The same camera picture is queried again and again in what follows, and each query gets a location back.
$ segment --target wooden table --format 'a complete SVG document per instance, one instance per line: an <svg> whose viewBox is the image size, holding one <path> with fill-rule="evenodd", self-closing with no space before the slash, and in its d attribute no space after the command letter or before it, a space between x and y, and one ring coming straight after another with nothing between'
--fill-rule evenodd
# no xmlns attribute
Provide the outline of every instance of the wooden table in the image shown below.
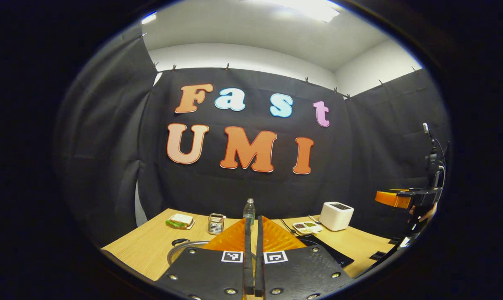
<svg viewBox="0 0 503 300"><path fill-rule="evenodd" d="M165 224L165 221L174 213L184 213L194 216L194 226L190 230L170 228ZM226 219L224 228L228 228L237 221L239 220ZM280 220L273 221L286 229ZM288 226L292 226L295 222L310 221L310 219L308 217L301 217L284 219L284 221ZM207 232L207 223L208 216L166 209L139 228L106 245L103 249L111 252L139 273L152 280L157 280L169 267L166 256L170 249L173 248L171 245L173 240L185 238L190 241L199 241L211 240L215 237L215 235ZM352 227L337 232L324 227L322 231L316 234L316 237L355 260L344 268L346 273L351 277L360 274L375 262L375 260L370 260L369 258L375 252L388 252L393 247L393 245L388 243L389 239L378 237ZM251 241L252 249L255 249L257 245L257 222L252 226Z"/></svg>

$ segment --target pink letter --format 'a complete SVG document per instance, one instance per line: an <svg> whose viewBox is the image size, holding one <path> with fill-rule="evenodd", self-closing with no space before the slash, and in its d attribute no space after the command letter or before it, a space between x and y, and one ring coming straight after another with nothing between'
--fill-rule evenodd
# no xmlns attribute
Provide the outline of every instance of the pink letter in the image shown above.
<svg viewBox="0 0 503 300"><path fill-rule="evenodd" d="M329 121L325 119L325 113L329 112L329 108L323 104L323 101L313 103L313 106L316 108L316 120L318 120L318 124L322 127L329 126Z"/></svg>

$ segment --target orange letter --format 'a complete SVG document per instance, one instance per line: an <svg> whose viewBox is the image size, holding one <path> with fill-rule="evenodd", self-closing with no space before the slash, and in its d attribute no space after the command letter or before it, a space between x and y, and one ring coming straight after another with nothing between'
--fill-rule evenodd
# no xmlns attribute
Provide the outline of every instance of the orange letter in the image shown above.
<svg viewBox="0 0 503 300"><path fill-rule="evenodd" d="M296 138L295 142L298 145L298 160L292 171L301 175L309 174L310 148L314 145L314 142L309 138Z"/></svg>
<svg viewBox="0 0 503 300"><path fill-rule="evenodd" d="M250 145L248 137L241 127L229 126L225 129L225 133L227 133L227 150L225 159L220 162L220 167L236 169L238 163L235 161L235 154L238 154L242 168L247 169L251 160L257 155L255 162L251 165L253 171L269 173L274 170L272 147L278 135L272 131L261 131L253 144Z"/></svg>
<svg viewBox="0 0 503 300"><path fill-rule="evenodd" d="M209 131L209 127L205 125L192 125L190 128L194 133L194 140L192 141L192 150L188 154L181 152L181 137L183 131L186 130L186 125L173 123L168 125L168 144L166 145L166 154L168 157L183 165L190 165L200 159L201 149L203 148L203 137Z"/></svg>
<svg viewBox="0 0 503 300"><path fill-rule="evenodd" d="M194 105L194 100L198 101L198 104L200 104L205 100L205 91L210 93L213 91L213 89L214 87L210 83L185 85L181 88L183 95L181 96L181 103L175 109L175 112L177 114L195 112L198 107Z"/></svg>

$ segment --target white device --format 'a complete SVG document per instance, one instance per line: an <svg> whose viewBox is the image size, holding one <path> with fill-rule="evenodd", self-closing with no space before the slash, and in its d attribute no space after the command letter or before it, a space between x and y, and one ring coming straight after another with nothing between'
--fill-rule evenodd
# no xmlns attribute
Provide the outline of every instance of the white device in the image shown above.
<svg viewBox="0 0 503 300"><path fill-rule="evenodd" d="M344 230L350 223L353 211L353 207L348 205L339 202L326 202L323 204L319 220L329 230Z"/></svg>

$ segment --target black backdrop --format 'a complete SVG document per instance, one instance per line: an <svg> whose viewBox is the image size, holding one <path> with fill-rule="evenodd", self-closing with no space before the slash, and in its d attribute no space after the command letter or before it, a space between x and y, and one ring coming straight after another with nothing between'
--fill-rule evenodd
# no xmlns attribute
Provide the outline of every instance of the black backdrop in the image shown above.
<svg viewBox="0 0 503 300"><path fill-rule="evenodd" d="M351 226L389 238L403 230L408 213L373 199L377 189L427 184L430 142L423 122L441 141L450 138L446 110L427 72L412 72L351 100L302 80L223 68L168 70L152 87L156 70L140 35L133 26L100 50L73 83L58 117L56 168L65 198L97 245L135 228L137 180L148 219L167 207L240 217L252 197L257 214L270 218L318 214L323 202L339 201L355 208ZM196 104L198 110L175 114L181 87L206 83L214 90ZM215 107L225 88L245 92L244 110ZM292 97L290 117L271 115L274 93ZM317 101L329 108L329 127L316 121ZM184 153L192 145L190 127L209 126L197 162L181 165L168 158L170 123L187 125ZM275 132L274 171L220 167L227 126L243 127L250 142L262 130ZM297 137L314 141L308 175L292 172Z"/></svg>

